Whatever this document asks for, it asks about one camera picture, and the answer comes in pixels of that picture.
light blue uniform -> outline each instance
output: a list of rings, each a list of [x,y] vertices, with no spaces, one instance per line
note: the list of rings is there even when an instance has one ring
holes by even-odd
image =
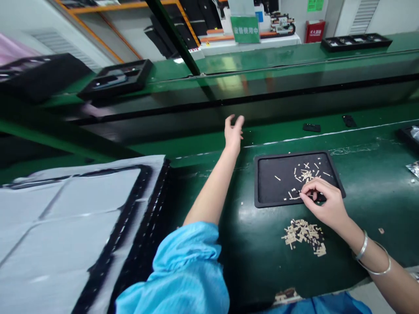
[[[116,300],[118,314],[227,313],[230,305],[217,262],[218,227],[206,222],[186,225],[158,247],[154,272],[146,282],[126,289]],[[305,299],[264,311],[267,314],[362,313],[371,310],[348,293]]]

green sign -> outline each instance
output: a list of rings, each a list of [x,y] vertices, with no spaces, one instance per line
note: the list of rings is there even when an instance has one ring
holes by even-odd
[[[238,43],[260,43],[257,17],[231,17],[234,40]]]
[[[309,0],[307,12],[323,10],[323,0]]]

silver bracelet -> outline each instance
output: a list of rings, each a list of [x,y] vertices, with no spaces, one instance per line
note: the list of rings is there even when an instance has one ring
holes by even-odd
[[[365,250],[367,248],[367,243],[368,243],[368,235],[367,232],[364,230],[364,235],[365,235],[365,240],[364,240],[364,245],[362,246],[361,251],[359,252],[359,254],[355,257],[356,261],[359,261],[361,257],[364,256]]]
[[[387,252],[387,250],[380,244],[380,243],[378,243],[378,242],[376,242],[376,241],[374,241],[379,247],[381,247],[383,250],[384,250],[384,252],[387,254],[387,257],[388,257],[388,268],[387,268],[387,270],[385,270],[385,271],[383,271],[382,273],[376,273],[376,272],[373,272],[371,269],[369,269],[368,267],[366,267],[363,263],[361,263],[361,261],[358,261],[358,263],[362,266],[362,267],[364,267],[369,273],[371,273],[371,274],[373,274],[373,275],[384,275],[384,274],[386,274],[386,273],[388,273],[389,271],[390,271],[390,269],[392,268],[392,260],[391,260],[391,258],[390,258],[390,255],[389,255],[389,253]]]

black tray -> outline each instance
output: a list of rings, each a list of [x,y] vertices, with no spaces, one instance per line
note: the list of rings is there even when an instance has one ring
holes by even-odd
[[[398,129],[396,134],[402,141],[406,142],[407,145],[415,150],[417,153],[419,153],[419,141],[413,138],[410,131],[412,130],[411,126],[404,127],[401,129]]]
[[[323,38],[321,45],[329,52],[388,47],[393,40],[377,33]]]
[[[0,92],[31,104],[47,100],[92,73],[69,53],[22,58],[0,67],[0,71],[7,70],[14,74],[0,82]]]
[[[330,184],[340,189],[342,197],[346,197],[339,174],[336,171],[332,158],[327,150],[311,151],[305,153],[258,156],[255,162],[254,181],[254,205],[257,208],[301,204],[303,201],[298,198],[290,200],[288,192],[293,198],[299,197],[299,190],[305,182],[299,182],[294,176],[301,175],[300,169],[314,170],[313,177],[319,170],[317,176],[321,176]],[[325,201],[323,195],[319,195],[319,201]]]
[[[145,83],[152,66],[152,62],[148,59],[145,59],[103,68],[98,73],[98,75],[96,75],[96,77],[91,80],[90,83],[87,84],[87,86],[80,93],[77,94],[77,97],[83,100],[93,100],[114,97],[117,95],[123,95],[142,90],[145,87]],[[136,68],[138,70],[130,72],[131,68]],[[127,76],[127,80],[125,82],[111,85],[103,89],[93,89],[96,87],[97,80],[106,77],[109,71],[112,70],[123,70],[123,72],[130,74]]]

red box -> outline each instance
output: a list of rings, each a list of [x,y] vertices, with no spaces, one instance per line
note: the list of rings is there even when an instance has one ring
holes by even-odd
[[[325,25],[323,20],[306,21],[306,44],[322,41]]]

